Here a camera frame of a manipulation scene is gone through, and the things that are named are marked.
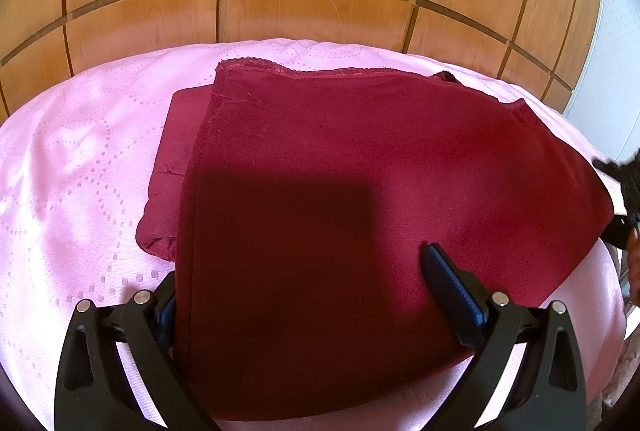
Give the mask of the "person's right hand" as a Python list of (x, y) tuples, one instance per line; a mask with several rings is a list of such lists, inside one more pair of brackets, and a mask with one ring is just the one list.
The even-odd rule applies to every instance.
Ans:
[(640, 240), (637, 229), (633, 229), (627, 241), (628, 281), (630, 299), (636, 307), (640, 305)]

